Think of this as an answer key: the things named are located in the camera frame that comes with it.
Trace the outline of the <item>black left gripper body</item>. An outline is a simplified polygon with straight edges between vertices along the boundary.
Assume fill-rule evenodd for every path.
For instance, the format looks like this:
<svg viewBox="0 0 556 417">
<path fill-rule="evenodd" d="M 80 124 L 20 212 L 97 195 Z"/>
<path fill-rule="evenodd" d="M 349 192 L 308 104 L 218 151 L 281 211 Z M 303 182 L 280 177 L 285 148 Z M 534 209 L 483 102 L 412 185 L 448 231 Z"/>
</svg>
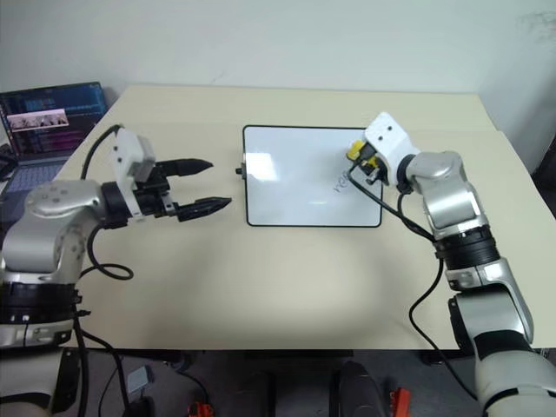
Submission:
<svg viewBox="0 0 556 417">
<path fill-rule="evenodd" d="M 177 176 L 177 161 L 157 162 L 149 177 L 136 183 L 134 196 L 143 215 L 175 216 L 177 204 L 170 196 L 168 178 Z"/>
</svg>

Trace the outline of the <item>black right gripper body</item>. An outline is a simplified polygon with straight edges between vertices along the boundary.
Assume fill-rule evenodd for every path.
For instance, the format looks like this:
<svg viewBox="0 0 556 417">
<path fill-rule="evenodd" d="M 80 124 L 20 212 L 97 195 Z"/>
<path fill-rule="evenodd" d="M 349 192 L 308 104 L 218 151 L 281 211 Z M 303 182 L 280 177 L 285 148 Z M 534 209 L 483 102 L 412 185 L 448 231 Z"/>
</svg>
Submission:
<svg viewBox="0 0 556 417">
<path fill-rule="evenodd" d="M 367 176 L 368 184 L 373 185 L 376 182 L 381 182 L 385 186 L 390 186 L 388 167 L 375 149 L 372 156 L 367 160 L 367 167 L 370 169 Z"/>
</svg>

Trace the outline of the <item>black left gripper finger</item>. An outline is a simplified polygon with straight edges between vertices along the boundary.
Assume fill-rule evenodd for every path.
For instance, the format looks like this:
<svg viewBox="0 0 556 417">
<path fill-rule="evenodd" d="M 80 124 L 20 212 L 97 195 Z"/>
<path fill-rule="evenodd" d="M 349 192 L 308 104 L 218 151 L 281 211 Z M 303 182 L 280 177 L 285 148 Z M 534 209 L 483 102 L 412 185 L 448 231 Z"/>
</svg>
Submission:
<svg viewBox="0 0 556 417">
<path fill-rule="evenodd" d="M 213 167 L 212 162 L 195 158 L 182 158 L 175 160 L 161 161 L 156 164 L 156 176 L 170 177 L 170 176 L 189 176 L 197 175 L 204 170 Z"/>
<path fill-rule="evenodd" d="M 195 200 L 193 203 L 177 206 L 175 215 L 179 222 L 186 222 L 208 215 L 226 208 L 232 199 L 229 197 L 207 197 Z"/>
</svg>

